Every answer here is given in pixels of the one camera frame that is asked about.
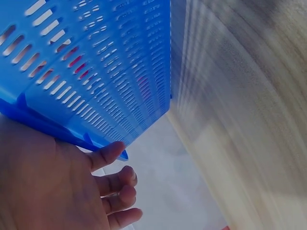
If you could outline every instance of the blurred wall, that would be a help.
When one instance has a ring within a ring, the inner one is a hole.
[[[231,229],[307,229],[307,2],[171,2],[169,117]]]

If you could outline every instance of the floor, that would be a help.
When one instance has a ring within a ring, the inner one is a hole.
[[[137,172],[136,206],[144,216],[127,230],[221,230],[227,225],[166,116],[127,152],[128,162],[117,161],[95,173],[115,173],[126,164]]]

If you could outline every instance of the perforated panel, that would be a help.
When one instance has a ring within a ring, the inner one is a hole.
[[[22,96],[27,109],[94,145],[128,145],[168,110],[169,2],[18,3],[0,10],[15,15],[0,24],[4,101]]]

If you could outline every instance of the finger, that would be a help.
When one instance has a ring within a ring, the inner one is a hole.
[[[134,187],[138,183],[137,175],[130,166],[125,166],[116,174],[94,178],[101,196],[118,193],[125,185]]]
[[[142,215],[143,212],[138,208],[115,212],[107,217],[110,225],[110,230],[123,229],[124,227],[139,221]]]
[[[125,144],[117,141],[96,152],[88,154],[92,164],[91,170],[96,171],[113,163],[124,150]]]
[[[126,185],[118,195],[104,197],[101,201],[107,215],[119,212],[134,205],[136,190],[134,187]]]

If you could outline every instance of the human hand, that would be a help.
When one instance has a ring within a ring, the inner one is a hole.
[[[71,144],[0,116],[0,228],[119,230],[138,221],[131,167],[103,177],[125,146],[85,154]]]

